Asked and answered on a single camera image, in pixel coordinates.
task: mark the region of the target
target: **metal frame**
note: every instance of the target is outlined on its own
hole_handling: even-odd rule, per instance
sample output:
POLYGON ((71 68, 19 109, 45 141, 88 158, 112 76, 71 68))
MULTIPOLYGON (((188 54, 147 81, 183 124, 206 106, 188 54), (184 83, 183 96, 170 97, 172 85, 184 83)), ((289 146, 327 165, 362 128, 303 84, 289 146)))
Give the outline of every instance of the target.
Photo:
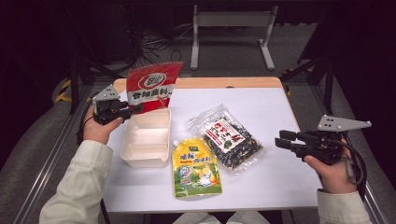
POLYGON ((198 69, 199 39, 198 27, 202 26, 264 26, 265 37, 259 39, 262 55, 268 70, 274 70, 275 66, 268 50, 268 41, 274 26, 277 7, 271 11, 198 11, 194 6, 193 12, 193 43, 191 53, 191 70, 198 69))
MULTIPOLYGON (((84 99, 90 94, 92 86, 83 86, 81 94, 79 95, 79 101, 84 102, 84 99)), ((65 121, 64 127, 56 140, 47 160, 45 161, 41 171, 38 173, 35 183, 30 189, 19 213, 14 219, 15 224, 28 223, 30 215, 33 213, 35 206, 44 191, 44 188, 49 181, 52 171, 58 160, 61 158, 62 152, 64 151, 64 141, 66 141, 67 136, 70 134, 73 124, 75 124, 84 110, 84 104, 77 105, 76 113, 70 114, 65 121)))

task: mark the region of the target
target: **table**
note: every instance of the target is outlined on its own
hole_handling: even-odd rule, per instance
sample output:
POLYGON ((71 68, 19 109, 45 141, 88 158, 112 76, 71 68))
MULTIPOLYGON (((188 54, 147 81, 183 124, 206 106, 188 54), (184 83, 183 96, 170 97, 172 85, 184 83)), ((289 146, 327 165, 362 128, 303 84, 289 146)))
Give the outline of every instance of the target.
MULTIPOLYGON (((114 87, 118 91, 125 90, 125 79, 116 80, 114 87)), ((126 100, 125 91, 121 100, 126 100)), ((172 113, 170 141, 192 137, 185 121, 219 104, 225 104, 264 144, 266 151, 259 161, 240 175, 221 169, 223 192, 220 195, 176 199, 171 160, 163 168, 134 169, 120 158, 124 123, 113 131, 108 142, 114 156, 105 186, 107 211, 149 214, 317 207, 316 191, 321 184, 315 171, 294 153, 275 146, 274 138, 279 130, 299 131, 276 77, 178 78, 169 105, 172 113)), ((173 149, 170 145, 170 158, 173 149)))

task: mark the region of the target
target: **wooden table edge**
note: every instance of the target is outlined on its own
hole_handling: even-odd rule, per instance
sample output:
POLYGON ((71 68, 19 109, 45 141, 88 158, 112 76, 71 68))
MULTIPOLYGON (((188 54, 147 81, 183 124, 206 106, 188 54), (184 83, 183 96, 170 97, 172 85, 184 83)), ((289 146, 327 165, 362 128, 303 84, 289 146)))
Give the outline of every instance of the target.
MULTIPOLYGON (((113 83, 117 92, 126 89, 126 78, 116 79, 113 83)), ((213 88, 283 88, 278 77, 179 77, 176 89, 213 89, 213 88)))

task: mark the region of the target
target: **seaweed package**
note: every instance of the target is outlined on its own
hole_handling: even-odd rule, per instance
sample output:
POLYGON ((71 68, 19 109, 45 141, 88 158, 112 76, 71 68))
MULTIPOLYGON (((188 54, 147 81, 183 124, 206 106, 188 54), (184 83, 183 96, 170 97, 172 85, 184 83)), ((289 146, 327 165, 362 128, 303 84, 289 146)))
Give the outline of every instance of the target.
POLYGON ((246 170, 257 161, 264 146, 228 111, 225 105, 202 112, 188 124, 191 132, 199 134, 225 168, 246 170))
POLYGON ((220 194, 221 181, 216 157, 201 138, 175 141, 172 155, 175 197, 220 194))

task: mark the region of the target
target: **white plastic container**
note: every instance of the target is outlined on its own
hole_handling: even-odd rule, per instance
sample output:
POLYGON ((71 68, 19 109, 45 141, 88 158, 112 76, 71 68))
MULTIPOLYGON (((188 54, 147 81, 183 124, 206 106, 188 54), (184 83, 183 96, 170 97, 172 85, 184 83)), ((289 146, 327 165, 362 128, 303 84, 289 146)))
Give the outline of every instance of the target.
POLYGON ((132 115, 123 137, 121 158, 134 168, 166 166, 170 126, 168 108, 132 115))

